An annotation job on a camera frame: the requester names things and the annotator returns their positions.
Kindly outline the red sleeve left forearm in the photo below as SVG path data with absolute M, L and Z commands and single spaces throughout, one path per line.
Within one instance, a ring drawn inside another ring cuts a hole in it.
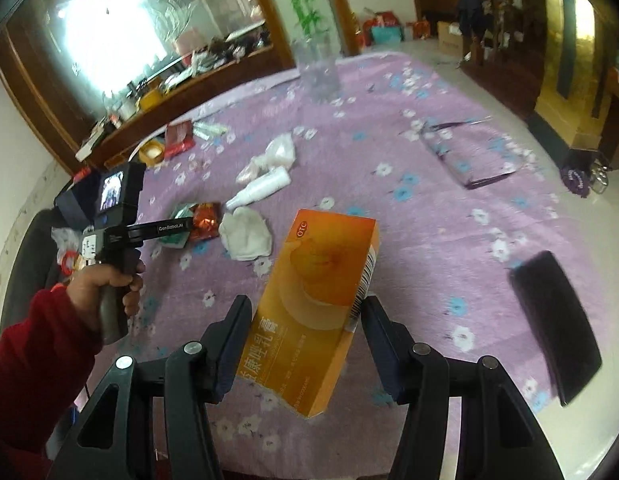
M 46 443 L 102 347 L 98 304 L 96 290 L 42 290 L 0 336 L 0 479 L 46 477 Z

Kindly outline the left hand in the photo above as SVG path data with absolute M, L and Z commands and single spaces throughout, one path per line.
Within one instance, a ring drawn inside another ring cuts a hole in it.
M 137 263 L 134 274 L 124 274 L 110 264 L 86 266 L 73 275 L 67 287 L 67 294 L 78 317 L 95 333 L 101 334 L 101 317 L 99 313 L 101 289 L 110 285 L 115 288 L 127 287 L 122 304 L 127 318 L 132 318 L 139 311 L 140 291 L 144 286 L 142 273 L 145 265 Z

